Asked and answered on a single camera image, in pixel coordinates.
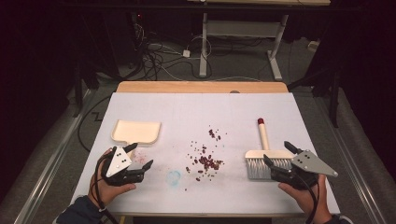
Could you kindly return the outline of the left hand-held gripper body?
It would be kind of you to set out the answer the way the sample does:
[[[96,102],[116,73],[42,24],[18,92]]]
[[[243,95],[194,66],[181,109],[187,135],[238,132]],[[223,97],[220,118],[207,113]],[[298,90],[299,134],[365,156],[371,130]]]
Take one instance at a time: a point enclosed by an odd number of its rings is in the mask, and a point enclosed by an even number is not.
[[[101,176],[110,186],[120,187],[126,184],[140,183],[144,179],[142,168],[128,169],[132,160],[129,153],[126,153],[123,148],[113,147],[103,163]]]

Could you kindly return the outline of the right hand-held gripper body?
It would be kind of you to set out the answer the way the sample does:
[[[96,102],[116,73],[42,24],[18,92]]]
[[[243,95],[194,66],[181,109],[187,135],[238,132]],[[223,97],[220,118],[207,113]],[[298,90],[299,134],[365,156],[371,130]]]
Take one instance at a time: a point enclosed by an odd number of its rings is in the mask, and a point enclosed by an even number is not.
[[[310,189],[318,183],[318,175],[337,177],[338,173],[310,150],[304,150],[283,164],[270,165],[271,179],[298,190]]]

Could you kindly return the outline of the cream plastic dustpan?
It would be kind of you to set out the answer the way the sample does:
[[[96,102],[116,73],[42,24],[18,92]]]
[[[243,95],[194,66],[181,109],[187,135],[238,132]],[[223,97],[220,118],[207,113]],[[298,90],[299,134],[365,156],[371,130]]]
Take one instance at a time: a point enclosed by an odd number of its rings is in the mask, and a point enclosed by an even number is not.
[[[126,145],[137,143],[148,146],[157,141],[161,126],[160,122],[119,119],[113,128],[111,138]]]

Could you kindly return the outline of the cream hand brush red tip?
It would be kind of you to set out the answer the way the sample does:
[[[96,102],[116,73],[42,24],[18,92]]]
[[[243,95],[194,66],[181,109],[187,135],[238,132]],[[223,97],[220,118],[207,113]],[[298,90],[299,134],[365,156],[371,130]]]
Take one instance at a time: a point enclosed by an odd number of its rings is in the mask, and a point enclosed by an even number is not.
[[[291,168],[290,160],[292,158],[292,154],[286,149],[270,148],[263,118],[258,119],[258,128],[262,148],[257,150],[249,150],[245,154],[245,159],[247,163],[247,178],[251,180],[268,181],[271,179],[271,169],[269,169],[265,165],[263,155],[266,154],[271,159],[280,160],[279,165],[275,168],[289,170]]]

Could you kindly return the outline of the person's left hand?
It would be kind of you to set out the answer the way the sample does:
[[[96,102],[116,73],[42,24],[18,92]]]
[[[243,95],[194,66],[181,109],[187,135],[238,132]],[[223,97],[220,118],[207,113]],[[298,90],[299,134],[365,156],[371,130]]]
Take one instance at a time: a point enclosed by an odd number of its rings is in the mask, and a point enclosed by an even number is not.
[[[88,197],[93,202],[93,204],[100,209],[107,207],[119,195],[136,189],[135,184],[126,184],[120,187],[114,187],[114,186],[109,186],[106,181],[101,179],[101,170],[104,163],[104,159],[106,155],[111,151],[112,149],[109,148],[99,158],[98,160],[99,163],[96,164],[89,185]]]

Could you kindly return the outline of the person's right hand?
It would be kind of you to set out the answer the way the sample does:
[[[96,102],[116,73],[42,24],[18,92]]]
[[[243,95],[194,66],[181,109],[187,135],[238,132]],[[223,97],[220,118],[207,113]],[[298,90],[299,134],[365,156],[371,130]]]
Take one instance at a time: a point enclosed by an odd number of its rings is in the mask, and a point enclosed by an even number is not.
[[[314,200],[309,190],[297,190],[286,183],[279,183],[278,187],[292,197],[305,215],[309,217],[314,210]],[[332,219],[327,205],[326,176],[319,175],[318,183],[311,189],[318,199],[316,213],[312,219],[314,224],[325,224]]]

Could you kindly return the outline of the white table mat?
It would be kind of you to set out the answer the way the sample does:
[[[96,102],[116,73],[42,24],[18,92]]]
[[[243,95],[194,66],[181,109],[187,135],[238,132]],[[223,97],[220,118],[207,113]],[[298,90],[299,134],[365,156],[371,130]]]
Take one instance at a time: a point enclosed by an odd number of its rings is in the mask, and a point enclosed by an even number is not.
[[[313,144],[290,93],[115,93],[75,190],[88,192],[99,157],[116,145],[116,122],[156,121],[157,141],[134,151],[133,166],[153,160],[135,190],[108,206],[113,214],[136,216],[290,217],[301,213],[297,203],[275,182],[248,179],[245,154],[261,146],[258,119],[263,118],[269,146],[285,141],[301,149]],[[185,172],[190,140],[211,125],[219,129],[225,165],[211,182],[195,183]]]

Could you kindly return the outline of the black metal stand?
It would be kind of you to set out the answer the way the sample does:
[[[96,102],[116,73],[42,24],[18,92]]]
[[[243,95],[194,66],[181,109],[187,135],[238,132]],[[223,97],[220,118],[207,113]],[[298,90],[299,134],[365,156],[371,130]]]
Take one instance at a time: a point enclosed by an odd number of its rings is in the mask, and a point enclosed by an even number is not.
[[[82,82],[80,75],[80,63],[76,63],[74,69],[74,78],[75,78],[75,102],[76,108],[74,112],[74,117],[76,118],[82,109],[83,106],[83,96],[82,96]]]

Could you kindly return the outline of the wooden table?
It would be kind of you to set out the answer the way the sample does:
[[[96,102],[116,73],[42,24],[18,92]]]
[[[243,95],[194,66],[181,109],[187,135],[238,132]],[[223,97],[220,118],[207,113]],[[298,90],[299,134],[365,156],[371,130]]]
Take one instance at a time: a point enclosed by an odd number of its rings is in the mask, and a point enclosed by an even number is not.
[[[122,81],[117,92],[145,93],[287,93],[281,82]]]

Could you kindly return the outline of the aluminium floor rail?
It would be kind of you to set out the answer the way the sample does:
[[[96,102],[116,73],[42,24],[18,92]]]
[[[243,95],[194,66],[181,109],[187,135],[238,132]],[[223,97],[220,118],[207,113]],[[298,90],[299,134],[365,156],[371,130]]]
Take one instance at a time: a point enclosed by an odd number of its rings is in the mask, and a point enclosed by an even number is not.
[[[331,186],[341,213],[355,224],[389,224],[385,208],[389,174],[347,99],[339,98],[336,124],[330,120],[328,101],[317,98],[315,103],[330,142],[316,141],[314,145],[339,172],[331,179]]]
[[[68,125],[62,141],[50,156],[26,203],[16,217],[14,224],[30,224],[33,220],[38,207],[42,203],[50,184],[64,159],[70,139],[82,121],[83,114],[87,111],[88,105],[92,102],[95,94],[96,91],[85,91],[81,106],[78,108],[76,115],[73,116],[71,123]]]

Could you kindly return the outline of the white metal desk frame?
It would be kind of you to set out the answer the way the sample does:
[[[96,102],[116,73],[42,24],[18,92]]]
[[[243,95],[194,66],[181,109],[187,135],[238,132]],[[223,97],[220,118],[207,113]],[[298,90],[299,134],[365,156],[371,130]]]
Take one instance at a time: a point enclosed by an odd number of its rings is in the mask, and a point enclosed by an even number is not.
[[[200,7],[281,7],[290,9],[292,7],[327,7],[330,0],[188,0],[199,3]],[[208,77],[208,56],[212,45],[208,38],[210,36],[237,36],[237,37],[270,37],[275,40],[272,49],[266,52],[267,61],[270,64],[273,77],[276,81],[283,79],[277,61],[276,54],[288,22],[289,13],[283,13],[278,21],[243,21],[239,19],[209,19],[208,13],[203,13],[202,39],[199,77]]]

